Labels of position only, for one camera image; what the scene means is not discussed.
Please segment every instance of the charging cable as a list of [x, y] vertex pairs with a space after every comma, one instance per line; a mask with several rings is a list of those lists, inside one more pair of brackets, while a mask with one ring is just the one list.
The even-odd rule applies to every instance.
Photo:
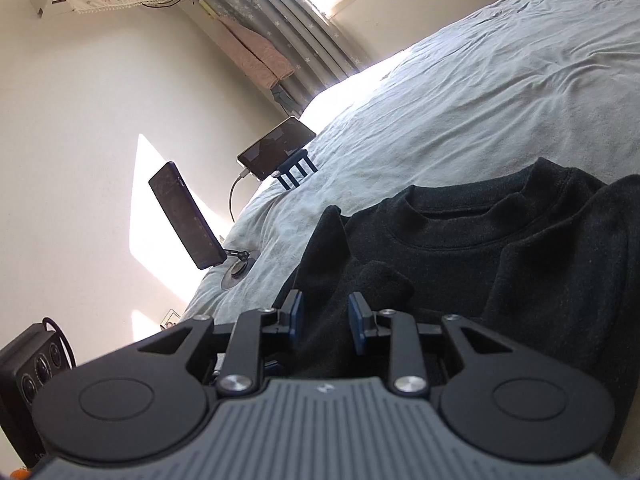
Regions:
[[236, 178], [236, 181], [231, 185], [231, 190], [229, 191], [229, 214], [231, 215], [231, 220], [234, 223], [236, 222], [236, 219], [234, 218], [234, 212], [231, 211], [231, 197], [234, 195], [234, 188], [236, 187], [236, 184], [240, 182], [244, 177], [246, 177], [249, 173], [250, 171], [247, 168], [244, 168], [244, 170], [242, 170], [242, 173], [240, 173], [238, 175], [238, 178]]

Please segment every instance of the gray ribbed panel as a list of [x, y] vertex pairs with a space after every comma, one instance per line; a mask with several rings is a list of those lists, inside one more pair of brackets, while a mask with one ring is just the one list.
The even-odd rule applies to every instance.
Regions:
[[504, 462], [455, 437], [427, 402], [377, 378], [273, 380], [224, 402], [202, 434], [153, 464], [97, 470], [53, 460], [37, 480], [613, 480], [595, 456], [564, 465]]

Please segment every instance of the gray curtain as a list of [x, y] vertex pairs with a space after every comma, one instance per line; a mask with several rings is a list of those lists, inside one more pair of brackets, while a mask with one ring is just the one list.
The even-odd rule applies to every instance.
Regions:
[[299, 115], [316, 95], [370, 62], [308, 0], [204, 0], [271, 41], [295, 72], [272, 89], [288, 113]]

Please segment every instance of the black shirt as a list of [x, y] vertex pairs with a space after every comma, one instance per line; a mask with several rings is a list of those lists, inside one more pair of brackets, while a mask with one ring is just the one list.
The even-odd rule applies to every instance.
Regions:
[[298, 377], [382, 373], [357, 358], [350, 292], [418, 322], [476, 320], [580, 368], [614, 397], [610, 458], [638, 384], [640, 176], [605, 185], [540, 158], [518, 173], [462, 186], [409, 186], [340, 215], [329, 206], [282, 287], [305, 295]]

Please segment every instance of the phone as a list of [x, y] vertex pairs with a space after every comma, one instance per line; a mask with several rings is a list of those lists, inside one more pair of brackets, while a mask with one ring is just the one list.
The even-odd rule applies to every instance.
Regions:
[[149, 179], [160, 207], [189, 256], [201, 270], [226, 260], [225, 250], [195, 203], [177, 166], [169, 161]]
[[290, 117], [240, 153], [238, 162], [258, 180], [264, 180], [315, 137], [312, 130], [295, 117]]

